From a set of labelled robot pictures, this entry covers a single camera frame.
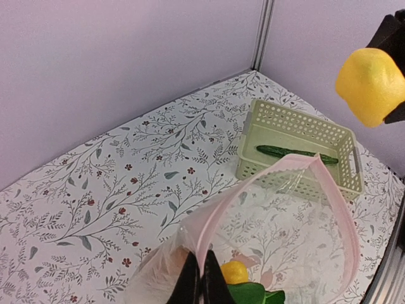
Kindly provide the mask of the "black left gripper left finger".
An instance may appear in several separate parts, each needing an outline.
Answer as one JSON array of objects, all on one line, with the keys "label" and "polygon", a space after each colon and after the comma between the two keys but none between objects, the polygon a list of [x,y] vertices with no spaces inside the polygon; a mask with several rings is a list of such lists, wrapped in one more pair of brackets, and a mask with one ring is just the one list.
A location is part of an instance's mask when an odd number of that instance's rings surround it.
[{"label": "black left gripper left finger", "polygon": [[200,270],[195,254],[189,252],[167,304],[198,304]]}]

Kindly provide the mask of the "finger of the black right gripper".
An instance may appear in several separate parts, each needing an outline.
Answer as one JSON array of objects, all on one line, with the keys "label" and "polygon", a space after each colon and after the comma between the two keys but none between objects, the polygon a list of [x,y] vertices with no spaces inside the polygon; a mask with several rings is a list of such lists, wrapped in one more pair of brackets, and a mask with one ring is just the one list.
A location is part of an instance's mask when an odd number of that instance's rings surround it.
[{"label": "finger of the black right gripper", "polygon": [[384,118],[383,121],[385,124],[405,121],[405,102],[400,103]]},{"label": "finger of the black right gripper", "polygon": [[404,9],[385,15],[366,47],[381,49],[395,63],[404,63]]}]

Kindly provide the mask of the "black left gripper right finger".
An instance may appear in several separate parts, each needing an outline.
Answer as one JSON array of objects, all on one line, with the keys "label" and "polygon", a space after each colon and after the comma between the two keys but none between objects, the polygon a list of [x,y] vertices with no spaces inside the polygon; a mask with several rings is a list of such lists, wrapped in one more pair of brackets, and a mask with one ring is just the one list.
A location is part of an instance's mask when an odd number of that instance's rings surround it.
[{"label": "black left gripper right finger", "polygon": [[204,304],[234,304],[213,250],[208,250],[201,281]]}]

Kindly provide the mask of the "yellow round lemon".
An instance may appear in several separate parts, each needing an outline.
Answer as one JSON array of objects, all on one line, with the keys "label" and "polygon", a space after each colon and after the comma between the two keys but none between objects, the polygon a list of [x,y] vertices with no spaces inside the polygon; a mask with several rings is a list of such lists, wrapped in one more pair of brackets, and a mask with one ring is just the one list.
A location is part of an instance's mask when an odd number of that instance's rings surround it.
[{"label": "yellow round lemon", "polygon": [[242,262],[224,263],[220,269],[227,284],[242,284],[249,281],[247,267]]}]

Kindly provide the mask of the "green white bok choy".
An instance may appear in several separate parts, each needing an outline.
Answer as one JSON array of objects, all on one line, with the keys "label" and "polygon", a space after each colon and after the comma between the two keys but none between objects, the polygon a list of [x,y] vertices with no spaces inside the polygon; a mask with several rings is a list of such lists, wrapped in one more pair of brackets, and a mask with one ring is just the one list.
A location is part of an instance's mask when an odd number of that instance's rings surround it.
[{"label": "green white bok choy", "polygon": [[228,290],[237,304],[284,304],[285,292],[267,291],[265,287],[256,282],[228,284]]}]

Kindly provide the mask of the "clear zip top bag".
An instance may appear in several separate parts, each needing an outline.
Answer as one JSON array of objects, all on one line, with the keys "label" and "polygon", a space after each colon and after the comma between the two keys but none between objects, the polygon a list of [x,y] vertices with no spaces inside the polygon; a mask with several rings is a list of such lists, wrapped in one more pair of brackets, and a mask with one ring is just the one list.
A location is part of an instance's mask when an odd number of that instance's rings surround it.
[{"label": "clear zip top bag", "polygon": [[[248,282],[285,292],[285,303],[332,303],[352,283],[359,241],[346,201],[319,156],[287,155],[185,216],[158,248],[195,254],[201,281],[208,250],[220,267],[242,262]],[[144,261],[124,303],[166,303],[174,285],[146,281]]]}]

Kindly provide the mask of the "green cucumber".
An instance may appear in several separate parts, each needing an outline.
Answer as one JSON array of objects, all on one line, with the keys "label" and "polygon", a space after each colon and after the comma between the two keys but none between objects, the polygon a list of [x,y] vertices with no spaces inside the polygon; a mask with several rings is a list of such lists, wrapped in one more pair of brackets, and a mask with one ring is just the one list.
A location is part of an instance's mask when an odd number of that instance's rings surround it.
[{"label": "green cucumber", "polygon": [[[282,147],[278,147],[278,146],[269,146],[269,145],[256,146],[256,150],[262,154],[272,156],[275,158],[283,158],[284,156],[287,156],[289,154],[297,154],[297,155],[310,156],[310,157],[316,156],[316,153],[310,152],[310,151],[287,149],[287,148],[282,148]],[[336,165],[339,163],[339,160],[337,158],[333,158],[331,156],[324,155],[321,153],[319,154],[319,156],[325,165]]]}]

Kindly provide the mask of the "brown potato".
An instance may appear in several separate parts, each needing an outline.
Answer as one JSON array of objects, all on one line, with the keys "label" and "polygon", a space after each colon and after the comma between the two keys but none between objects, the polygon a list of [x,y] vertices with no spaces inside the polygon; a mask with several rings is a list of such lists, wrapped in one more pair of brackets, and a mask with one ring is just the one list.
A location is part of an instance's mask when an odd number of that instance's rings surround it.
[{"label": "brown potato", "polygon": [[148,283],[174,285],[181,273],[189,250],[180,246],[164,252],[157,248],[144,260],[143,271]]}]

